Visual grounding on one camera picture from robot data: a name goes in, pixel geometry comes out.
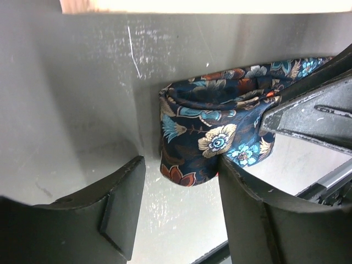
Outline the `wooden grid organizer box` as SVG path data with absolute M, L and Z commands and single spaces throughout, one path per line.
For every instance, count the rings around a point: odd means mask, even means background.
M 60 5 L 64 14 L 317 14 L 351 11 L 351 1 L 346 0 L 62 0 Z

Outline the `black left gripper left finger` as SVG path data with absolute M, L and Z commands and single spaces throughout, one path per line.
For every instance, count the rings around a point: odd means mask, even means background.
M 145 182 L 136 156 L 105 178 L 48 205 L 1 197 L 1 263 L 127 263 Z

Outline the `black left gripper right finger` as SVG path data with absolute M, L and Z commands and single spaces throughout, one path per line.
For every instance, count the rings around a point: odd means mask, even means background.
M 283 192 L 221 156 L 221 200 L 233 263 L 351 263 L 351 206 Z

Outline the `navy floral long tie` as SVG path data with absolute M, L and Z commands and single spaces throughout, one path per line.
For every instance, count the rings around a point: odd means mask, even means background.
M 275 134 L 260 131 L 262 115 L 279 105 L 282 90 L 327 62 L 327 57 L 282 60 L 163 88 L 158 94 L 161 174 L 190 187 L 217 176 L 223 155 L 241 168 L 263 161 L 272 152 Z

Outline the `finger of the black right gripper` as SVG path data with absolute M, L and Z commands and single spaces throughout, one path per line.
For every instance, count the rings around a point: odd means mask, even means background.
M 351 154 L 351 77 L 274 107 L 263 115 L 261 129 Z
M 341 53 L 329 60 L 323 66 L 314 70 L 312 74 L 294 83 L 279 94 L 282 102 L 289 102 L 319 87 L 329 84 L 351 73 L 351 48 L 346 48 Z

